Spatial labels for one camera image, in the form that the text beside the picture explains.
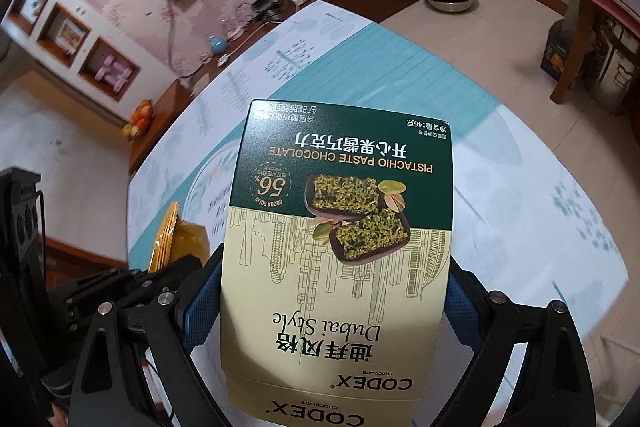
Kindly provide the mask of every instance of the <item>white and teal tablecloth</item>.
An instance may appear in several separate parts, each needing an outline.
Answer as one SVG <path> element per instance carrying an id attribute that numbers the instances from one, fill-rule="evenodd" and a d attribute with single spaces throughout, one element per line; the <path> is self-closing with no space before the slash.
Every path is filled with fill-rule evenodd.
<path id="1" fill-rule="evenodd" d="M 148 267 L 170 201 L 180 201 L 184 219 L 207 227 L 212 250 L 222 241 L 244 118 L 256 98 L 340 103 L 446 120 L 454 156 L 452 256 L 463 269 L 514 302 L 546 307 L 552 299 L 564 300 L 581 336 L 622 290 L 625 265 L 602 218 L 526 125 L 440 58 L 321 1 L 229 65 L 146 159 L 129 186 L 130 267 Z M 433 138 L 424 139 L 428 146 Z M 204 349 L 194 354 L 204 380 L 234 425 L 266 424 L 226 400 L 217 334 L 214 328 Z M 440 350 L 450 348 L 440 344 Z M 514 352 L 496 407 L 508 401 L 516 382 L 524 346 L 516 347 L 522 349 Z M 433 374 L 437 367 L 428 390 L 439 378 Z M 426 393 L 423 402 L 429 400 Z M 418 408 L 414 423 L 428 425 L 433 409 Z"/>

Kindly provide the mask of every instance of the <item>wooden tv stand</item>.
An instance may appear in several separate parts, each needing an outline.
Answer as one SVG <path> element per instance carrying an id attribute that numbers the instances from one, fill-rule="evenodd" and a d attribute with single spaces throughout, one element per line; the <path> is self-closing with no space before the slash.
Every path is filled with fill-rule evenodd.
<path id="1" fill-rule="evenodd" d="M 316 0 L 309 0 L 306 4 L 311 4 Z M 349 10 L 358 15 L 362 15 L 367 19 L 374 22 L 382 22 L 383 20 L 391 17 L 393 14 L 398 13 L 407 6 L 418 2 L 419 0 L 323 0 L 335 4 L 341 8 Z M 289 10 L 283 13 L 283 18 L 293 15 L 294 9 L 291 7 Z M 259 27 L 262 22 L 254 23 L 245 30 L 245 34 L 249 35 Z M 242 51 L 248 49 L 252 44 L 257 42 L 260 38 L 265 36 L 269 31 L 276 27 L 275 24 L 267 24 L 247 42 L 245 37 L 240 37 L 237 41 L 230 42 L 227 49 L 227 53 L 235 50 L 238 46 L 242 45 Z M 222 67 L 218 67 L 216 59 L 210 60 L 206 64 L 203 64 L 201 68 L 191 77 L 190 87 L 193 89 L 196 84 L 199 84 L 199 90 L 203 89 L 203 84 L 207 84 L 213 81 L 222 71 L 225 70 L 228 65 L 241 55 L 241 52 L 233 54 L 229 61 Z M 142 162 L 149 155 L 153 147 L 161 139 L 162 135 L 169 129 L 172 123 L 180 116 L 180 113 L 185 110 L 189 105 L 191 99 L 188 97 L 187 90 L 179 86 L 174 82 L 160 100 L 154 101 L 156 107 L 156 119 L 145 134 L 140 139 L 135 140 L 132 143 L 129 157 L 129 173 L 133 174 L 140 168 Z"/>

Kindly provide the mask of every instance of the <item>green and cream box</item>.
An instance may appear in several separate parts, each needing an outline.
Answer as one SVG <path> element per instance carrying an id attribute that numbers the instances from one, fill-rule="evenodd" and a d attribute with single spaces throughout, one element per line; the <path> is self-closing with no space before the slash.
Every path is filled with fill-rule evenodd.
<path id="1" fill-rule="evenodd" d="M 287 426 L 409 426 L 442 317 L 452 210 L 446 122 L 254 101 L 222 269 L 231 402 Z"/>

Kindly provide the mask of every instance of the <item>pile of fruit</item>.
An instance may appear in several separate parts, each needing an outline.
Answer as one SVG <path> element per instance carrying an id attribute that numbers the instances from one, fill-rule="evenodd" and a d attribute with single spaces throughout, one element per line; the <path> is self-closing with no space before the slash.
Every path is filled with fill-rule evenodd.
<path id="1" fill-rule="evenodd" d="M 122 128 L 122 134 L 129 141 L 145 134 L 154 117 L 154 108 L 151 100 L 143 100 L 131 114 L 130 123 Z"/>

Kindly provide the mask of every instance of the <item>gold wrapper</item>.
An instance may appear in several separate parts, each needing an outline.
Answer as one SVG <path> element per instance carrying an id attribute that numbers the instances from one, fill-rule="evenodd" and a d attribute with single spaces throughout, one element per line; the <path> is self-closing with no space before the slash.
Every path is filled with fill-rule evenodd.
<path id="1" fill-rule="evenodd" d="M 192 254 L 204 265 L 209 258 L 209 238 L 202 225 L 180 220 L 178 201 L 172 201 L 162 218 L 149 261 L 149 273 Z"/>

